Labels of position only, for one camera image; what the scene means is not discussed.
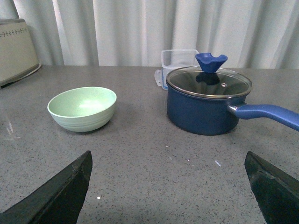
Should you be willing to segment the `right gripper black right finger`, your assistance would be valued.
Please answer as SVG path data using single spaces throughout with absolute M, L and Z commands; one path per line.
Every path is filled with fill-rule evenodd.
M 297 224 L 299 181 L 251 151 L 244 166 L 266 223 Z

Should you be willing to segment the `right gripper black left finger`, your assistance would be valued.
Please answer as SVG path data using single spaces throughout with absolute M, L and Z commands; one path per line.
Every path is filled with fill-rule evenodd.
M 75 224 L 93 167 L 86 151 L 29 196 L 0 215 L 2 224 Z

